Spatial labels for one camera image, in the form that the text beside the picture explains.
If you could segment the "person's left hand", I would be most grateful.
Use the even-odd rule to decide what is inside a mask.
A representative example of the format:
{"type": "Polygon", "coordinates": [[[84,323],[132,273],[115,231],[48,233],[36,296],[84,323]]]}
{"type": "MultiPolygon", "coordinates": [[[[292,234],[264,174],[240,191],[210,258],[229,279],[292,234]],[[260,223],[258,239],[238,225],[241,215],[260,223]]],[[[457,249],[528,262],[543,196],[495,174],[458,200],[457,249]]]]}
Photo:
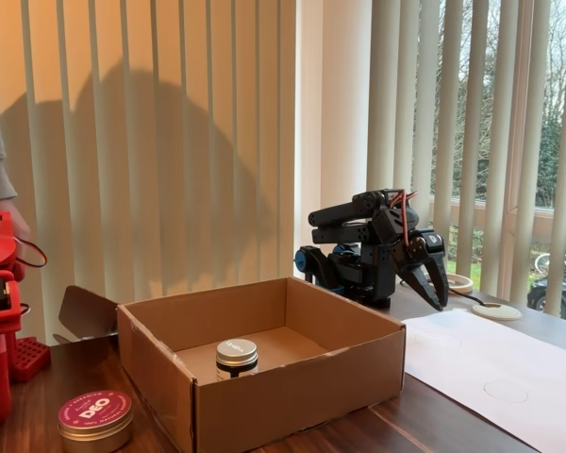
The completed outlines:
{"type": "Polygon", "coordinates": [[[24,249],[30,230],[11,200],[0,200],[0,270],[7,270],[16,281],[25,277],[24,249]]]}

